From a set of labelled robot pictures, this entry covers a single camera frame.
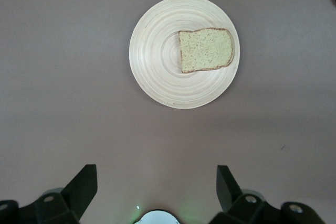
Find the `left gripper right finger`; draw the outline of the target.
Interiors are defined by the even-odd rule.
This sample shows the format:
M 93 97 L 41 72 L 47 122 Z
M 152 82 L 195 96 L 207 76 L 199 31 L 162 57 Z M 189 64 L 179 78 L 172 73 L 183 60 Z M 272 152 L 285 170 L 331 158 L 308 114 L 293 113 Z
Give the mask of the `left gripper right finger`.
M 254 193 L 245 193 L 226 165 L 218 165 L 216 193 L 222 211 L 210 223 L 324 223 L 308 205 L 288 201 L 277 209 Z

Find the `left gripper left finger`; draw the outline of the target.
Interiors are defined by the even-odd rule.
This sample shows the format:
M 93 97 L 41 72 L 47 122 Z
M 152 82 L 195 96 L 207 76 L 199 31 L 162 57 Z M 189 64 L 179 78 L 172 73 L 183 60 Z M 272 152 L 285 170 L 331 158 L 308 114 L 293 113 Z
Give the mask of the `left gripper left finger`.
M 97 190 L 97 167 L 87 164 L 60 192 L 44 194 L 25 207 L 2 200 L 1 223 L 79 223 Z

